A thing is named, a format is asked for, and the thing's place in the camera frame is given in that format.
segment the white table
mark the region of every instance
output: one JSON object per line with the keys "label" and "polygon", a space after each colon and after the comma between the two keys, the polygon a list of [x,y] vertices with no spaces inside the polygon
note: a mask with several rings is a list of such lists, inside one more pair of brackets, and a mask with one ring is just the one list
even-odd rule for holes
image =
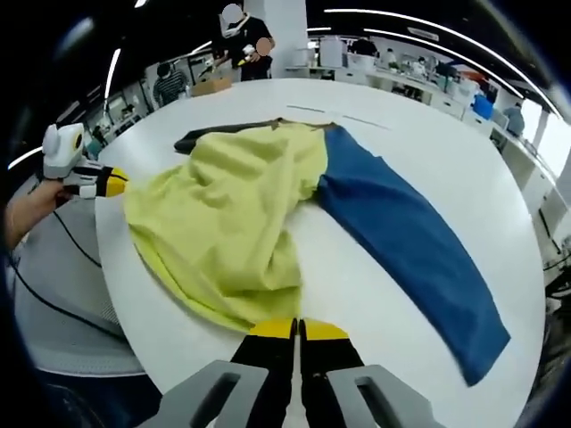
{"label": "white table", "polygon": [[[305,283],[302,314],[346,330],[366,364],[384,366],[430,399],[435,417],[448,428],[512,427],[542,348],[542,263],[513,176],[493,145],[462,122],[365,86],[254,81],[158,110],[118,137],[100,159],[141,182],[186,161],[172,145],[191,128],[278,116],[335,120],[419,190],[477,264],[512,339],[490,373],[468,388],[440,336],[401,288],[311,203],[299,207],[287,225]],[[157,284],[131,242],[121,198],[97,200],[95,212],[113,305],[158,388],[165,392],[213,359],[231,358],[242,336],[189,313]]]}

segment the black ceiling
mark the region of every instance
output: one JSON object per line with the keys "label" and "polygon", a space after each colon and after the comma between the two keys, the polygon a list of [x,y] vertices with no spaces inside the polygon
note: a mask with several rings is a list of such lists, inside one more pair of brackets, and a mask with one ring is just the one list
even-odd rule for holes
{"label": "black ceiling", "polygon": [[[327,8],[360,8],[398,12],[432,21],[465,34],[505,56],[527,76],[540,86],[546,86],[544,74],[532,57],[526,57],[522,45],[514,43],[502,27],[496,23],[489,9],[482,7],[484,0],[445,1],[420,0],[379,1],[379,0],[306,0],[308,25],[310,27],[333,27],[335,33],[361,35],[363,28],[384,29],[407,33],[410,23],[404,20],[367,14],[324,13]],[[35,63],[30,78],[29,95],[47,103],[49,114],[59,116],[65,108],[76,100],[86,100],[86,94],[95,87],[104,87],[113,51],[121,48],[121,56],[113,79],[115,90],[131,83],[144,74],[147,66],[186,54],[198,45],[219,36],[218,13],[226,4],[224,0],[214,0],[197,5],[190,0],[148,0],[138,9],[133,8],[135,0],[93,0],[90,2],[22,2],[27,22],[26,28],[37,29],[29,32],[26,41],[29,52],[25,53],[27,63]],[[521,28],[527,29],[530,16],[522,12],[521,3],[507,6]],[[47,60],[52,49],[61,41],[65,31],[82,20],[91,19],[95,29],[65,64],[59,64],[55,71],[48,71]],[[469,43],[445,32],[414,24],[415,28],[427,29],[440,37],[439,44],[483,64],[506,79],[518,78],[511,70],[495,61]],[[530,30],[532,37],[541,31]],[[545,45],[542,51],[549,54]],[[562,70],[566,64],[561,62]]]}

